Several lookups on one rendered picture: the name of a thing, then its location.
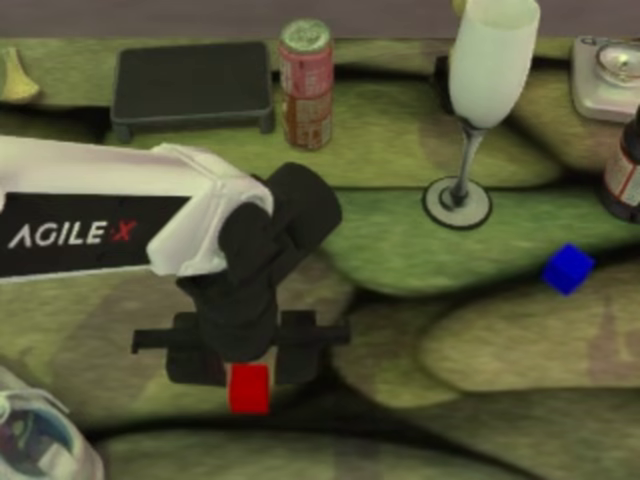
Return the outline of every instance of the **can lid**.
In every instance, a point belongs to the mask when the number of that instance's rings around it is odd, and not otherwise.
[[[313,53],[322,50],[329,44],[331,31],[320,20],[301,18],[284,27],[280,40],[294,52]]]

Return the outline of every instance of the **bottle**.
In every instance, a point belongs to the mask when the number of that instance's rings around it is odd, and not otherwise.
[[[624,127],[618,151],[607,162],[600,200],[614,217],[640,223],[640,106]]]

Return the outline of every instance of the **bottle label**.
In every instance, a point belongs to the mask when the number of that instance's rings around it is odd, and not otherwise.
[[[604,183],[620,202],[631,207],[640,204],[640,171],[621,148],[607,163]]]

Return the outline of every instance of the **white champagne flute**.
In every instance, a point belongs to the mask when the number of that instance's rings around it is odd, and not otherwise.
[[[457,177],[433,182],[422,203],[437,223],[454,229],[482,225],[491,198],[469,180],[486,132],[509,115],[524,88],[535,48],[540,7],[536,0],[468,0],[449,59],[449,95],[464,136]]]

